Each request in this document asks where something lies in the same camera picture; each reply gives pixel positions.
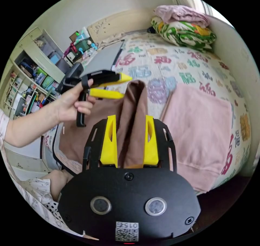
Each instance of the pink towel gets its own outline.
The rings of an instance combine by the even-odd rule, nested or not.
[[[165,24],[174,21],[185,21],[199,25],[202,28],[209,26],[207,17],[191,7],[184,5],[160,5],[154,10],[156,16],[159,16]]]
[[[228,155],[232,110],[228,101],[178,84],[161,116],[176,147],[177,172],[192,187],[208,192]]]

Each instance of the patterned bedspread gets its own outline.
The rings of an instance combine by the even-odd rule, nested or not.
[[[230,101],[233,112],[230,150],[222,174],[213,188],[240,171],[250,150],[249,115],[233,74],[217,56],[174,46],[157,34],[133,33],[125,37],[115,69],[147,84],[148,112],[154,118],[160,118],[176,83],[191,85],[209,95]],[[124,83],[108,89],[125,93],[126,86],[127,83]]]

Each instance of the screw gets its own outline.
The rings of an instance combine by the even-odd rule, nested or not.
[[[133,178],[134,178],[134,175],[132,173],[126,173],[125,174],[125,180],[126,181],[131,181],[131,180],[133,180]]]
[[[71,222],[71,218],[70,218],[69,215],[66,215],[66,216],[65,216],[65,221],[67,221],[67,222]]]
[[[189,217],[189,218],[186,219],[185,224],[186,224],[186,225],[190,225],[190,224],[193,223],[193,221],[194,221],[194,217],[191,216],[191,217]]]

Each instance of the human arm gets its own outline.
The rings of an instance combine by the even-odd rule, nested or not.
[[[23,147],[57,124],[76,120],[77,111],[89,115],[90,109],[95,103],[95,98],[88,96],[87,101],[78,101],[82,90],[82,84],[79,83],[62,94],[59,99],[47,104],[37,112],[16,120],[9,120],[4,140],[12,146]]]

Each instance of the bottle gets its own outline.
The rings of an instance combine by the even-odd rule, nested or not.
[[[83,31],[86,39],[90,38],[89,32],[87,31],[86,27],[82,27],[82,31]]]

